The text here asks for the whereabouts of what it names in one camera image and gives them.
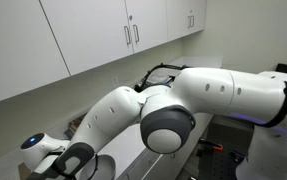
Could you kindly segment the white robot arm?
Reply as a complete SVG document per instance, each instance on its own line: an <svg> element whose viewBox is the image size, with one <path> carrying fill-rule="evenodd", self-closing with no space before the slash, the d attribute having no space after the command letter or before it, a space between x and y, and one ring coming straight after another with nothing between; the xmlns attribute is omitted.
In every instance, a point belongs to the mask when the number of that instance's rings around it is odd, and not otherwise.
<svg viewBox="0 0 287 180"><path fill-rule="evenodd" d="M172 85L141 92L121 86L88 111L74 136L59 140L45 133L21 146L27 180L76 180L90 160L133 124L144 145L159 154L184 146L197 113L253 122L255 130L237 180L287 180L287 73L259 74L217 68L186 68Z"/></svg>

